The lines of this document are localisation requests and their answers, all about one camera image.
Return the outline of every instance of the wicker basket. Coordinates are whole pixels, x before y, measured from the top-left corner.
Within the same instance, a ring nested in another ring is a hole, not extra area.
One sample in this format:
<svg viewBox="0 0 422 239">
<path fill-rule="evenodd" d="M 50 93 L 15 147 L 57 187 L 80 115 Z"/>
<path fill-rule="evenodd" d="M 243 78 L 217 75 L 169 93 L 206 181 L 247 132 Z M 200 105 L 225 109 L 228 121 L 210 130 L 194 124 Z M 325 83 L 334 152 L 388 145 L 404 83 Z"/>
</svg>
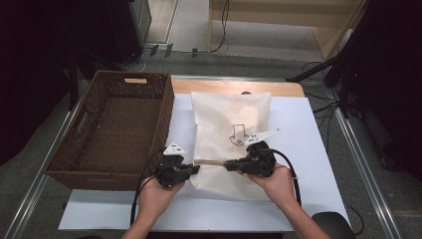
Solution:
<svg viewBox="0 0 422 239">
<path fill-rule="evenodd" d="M 134 190 L 165 147 L 173 102 L 169 75 L 97 72 L 44 172 L 73 189 Z"/>
</svg>

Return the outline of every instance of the white fabric bag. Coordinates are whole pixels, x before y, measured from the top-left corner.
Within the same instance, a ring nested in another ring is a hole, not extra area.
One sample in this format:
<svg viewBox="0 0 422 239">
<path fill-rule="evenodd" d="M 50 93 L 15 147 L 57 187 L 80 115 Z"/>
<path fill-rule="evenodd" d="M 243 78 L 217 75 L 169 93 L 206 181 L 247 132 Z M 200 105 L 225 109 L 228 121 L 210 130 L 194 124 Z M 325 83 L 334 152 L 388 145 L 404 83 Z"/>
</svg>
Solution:
<svg viewBox="0 0 422 239">
<path fill-rule="evenodd" d="M 268 130 L 271 94 L 221 95 L 192 93 L 196 139 L 193 159 L 228 160 L 246 156 L 248 135 Z M 270 200 L 264 190 L 238 172 L 201 165 L 191 175 L 197 189 L 241 200 Z"/>
</svg>

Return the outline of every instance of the floor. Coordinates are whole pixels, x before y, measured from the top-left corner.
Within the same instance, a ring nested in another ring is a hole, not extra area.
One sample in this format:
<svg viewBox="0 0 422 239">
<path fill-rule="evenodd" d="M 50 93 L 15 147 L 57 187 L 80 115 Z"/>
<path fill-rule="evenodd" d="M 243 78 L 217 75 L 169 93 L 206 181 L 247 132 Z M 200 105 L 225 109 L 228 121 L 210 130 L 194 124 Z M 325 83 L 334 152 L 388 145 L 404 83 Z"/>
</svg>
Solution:
<svg viewBox="0 0 422 239">
<path fill-rule="evenodd" d="M 192 48 L 199 51 L 207 49 L 206 31 L 208 20 L 204 19 L 207 11 L 204 9 L 206 0 L 179 0 L 175 11 L 167 10 L 174 16 L 167 21 L 173 22 L 166 33 L 159 38 L 148 38 L 150 46 L 160 45 L 165 49 L 166 44 L 173 43 L 173 52 L 165 57 L 163 51 L 150 56 L 142 55 L 137 61 L 124 66 L 130 71 L 168 72 L 173 75 L 194 76 L 229 76 L 240 78 L 256 78 L 265 81 L 281 81 L 300 74 L 313 64 L 309 62 L 322 61 L 321 55 L 311 34 L 311 30 L 302 27 L 284 26 L 255 26 L 228 23 L 226 29 L 226 43 L 217 54 L 198 55 L 192 58 Z M 213 47 L 218 46 L 222 36 L 221 25 L 214 23 L 215 36 Z M 329 104 L 328 90 L 321 80 L 323 73 L 312 76 L 301 82 L 312 108 L 320 109 Z M 68 97 L 65 97 L 54 109 L 46 121 L 39 127 L 24 150 L 8 163 L 0 167 L 0 223 L 10 225 L 14 215 L 19 212 L 23 198 L 30 190 L 34 178 L 42 175 L 39 169 L 44 168 L 45 157 L 52 142 L 61 128 L 63 120 L 68 114 Z M 335 179 L 344 206 L 347 209 L 351 227 L 358 232 L 364 226 L 363 232 L 357 238 L 392 238 L 387 236 L 380 223 L 377 211 L 374 209 L 372 198 L 351 153 L 349 142 L 343 134 L 340 117 L 334 115 L 330 119 L 320 118 L 330 112 L 316 115 L 316 123 L 320 124 L 319 131 L 325 144 Z M 389 171 L 382 167 L 379 152 L 368 133 L 364 123 L 351 115 L 348 122 L 352 125 L 365 161 L 370 167 L 379 189 L 391 210 L 401 237 L 420 238 L 422 235 L 422 182 L 405 171 Z M 25 228 L 17 230 L 17 236 L 7 234 L 6 238 L 79 238 L 88 235 L 101 235 L 104 238 L 119 238 L 122 231 L 58 231 L 58 223 L 63 215 L 63 209 L 69 199 L 71 190 L 61 183 L 44 178 L 41 180 L 44 191 L 35 197 L 35 208 L 29 208 L 25 213 L 31 215 Z M 0 228 L 0 235 L 6 235 L 7 226 Z M 296 238 L 294 233 L 288 233 L 285 238 Z"/>
</svg>

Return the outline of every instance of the gray floor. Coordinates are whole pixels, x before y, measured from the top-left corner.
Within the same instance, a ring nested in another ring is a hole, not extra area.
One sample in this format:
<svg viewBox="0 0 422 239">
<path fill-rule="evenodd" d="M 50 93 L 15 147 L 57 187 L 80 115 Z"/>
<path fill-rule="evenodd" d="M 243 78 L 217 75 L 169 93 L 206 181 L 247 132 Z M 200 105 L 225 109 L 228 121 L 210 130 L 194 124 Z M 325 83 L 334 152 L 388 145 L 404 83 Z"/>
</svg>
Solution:
<svg viewBox="0 0 422 239">
<path fill-rule="evenodd" d="M 172 33 L 180 34 L 181 30 L 176 31 L 176 28 L 175 25 Z M 192 48 L 192 46 L 199 47 L 196 43 L 191 43 L 187 49 Z M 145 53 L 142 59 L 139 58 L 126 67 L 131 71 L 144 70 L 173 75 L 251 77 L 267 78 L 267 81 L 279 81 L 301 73 L 303 66 L 315 59 L 313 54 L 310 54 L 310 57 L 307 58 L 304 57 L 307 54 L 296 53 L 295 51 L 279 55 L 281 57 L 265 54 L 255 56 L 253 50 L 246 51 L 245 49 L 240 53 L 245 56 L 239 56 L 239 54 L 221 55 L 222 53 L 220 53 L 198 55 L 198 57 L 192 58 L 189 54 L 172 53 L 170 57 L 164 58 L 164 53 L 159 51 L 153 57 L 149 57 L 149 53 Z M 322 78 L 323 74 L 318 74 L 313 76 L 315 80 L 302 82 L 305 92 L 326 97 L 326 88 L 321 84 Z M 328 104 L 328 100 L 311 96 L 309 96 L 309 99 L 313 109 Z M 68 101 L 68 97 L 65 97 L 39 127 L 24 150 L 0 167 L 0 223 L 3 225 L 0 227 L 0 235 L 2 236 L 5 235 L 8 225 L 13 220 L 23 196 L 37 174 L 67 114 Z M 420 203 L 422 183 L 404 171 L 385 170 L 380 163 L 378 151 L 365 125 L 355 117 L 351 117 L 349 121 L 403 238 L 420 238 L 420 235 L 422 235 L 422 228 L 420 227 L 422 224 L 422 203 Z M 344 204 L 356 209 L 363 217 L 364 231 L 358 238 L 387 238 L 337 119 L 335 117 L 331 119 L 329 128 L 326 119 L 320 127 L 320 134 L 325 145 L 328 145 L 327 154 Z M 70 192 L 70 189 L 54 179 L 48 179 L 46 188 L 41 194 L 37 206 L 32 211 L 21 238 L 77 238 L 87 235 L 102 235 L 104 238 L 121 237 L 122 231 L 58 231 L 57 228 L 64 211 L 63 207 L 69 199 Z M 358 231 L 361 222 L 357 214 L 350 210 L 348 215 L 353 230 Z M 287 238 L 295 238 L 295 235 L 289 233 Z"/>
</svg>

